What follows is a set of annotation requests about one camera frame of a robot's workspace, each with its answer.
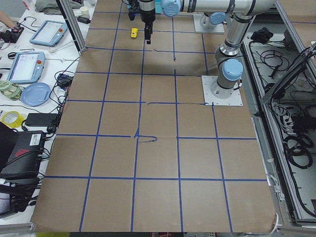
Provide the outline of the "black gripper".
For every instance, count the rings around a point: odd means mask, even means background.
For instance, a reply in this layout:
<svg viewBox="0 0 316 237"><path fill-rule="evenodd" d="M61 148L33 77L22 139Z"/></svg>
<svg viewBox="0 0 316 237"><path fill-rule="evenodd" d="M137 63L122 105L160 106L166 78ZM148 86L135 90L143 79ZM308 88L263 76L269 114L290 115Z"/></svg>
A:
<svg viewBox="0 0 316 237"><path fill-rule="evenodd" d="M153 33L153 22L156 19L155 0L128 0L128 17L130 21L135 19L136 14L140 14L141 20L145 23L144 36L146 44L151 44Z"/></svg>

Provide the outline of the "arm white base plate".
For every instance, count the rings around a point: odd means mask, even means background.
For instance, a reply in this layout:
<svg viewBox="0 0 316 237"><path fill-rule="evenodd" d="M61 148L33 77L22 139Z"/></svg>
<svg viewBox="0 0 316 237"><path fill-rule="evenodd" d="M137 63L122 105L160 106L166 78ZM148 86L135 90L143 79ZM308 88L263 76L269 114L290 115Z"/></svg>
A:
<svg viewBox="0 0 316 237"><path fill-rule="evenodd" d="M225 17L226 15L223 12L194 14L195 32L223 35L225 32L223 26Z"/></svg>
<svg viewBox="0 0 316 237"><path fill-rule="evenodd" d="M217 76L202 76L204 103L208 106L243 106L238 82L231 89L223 89Z"/></svg>

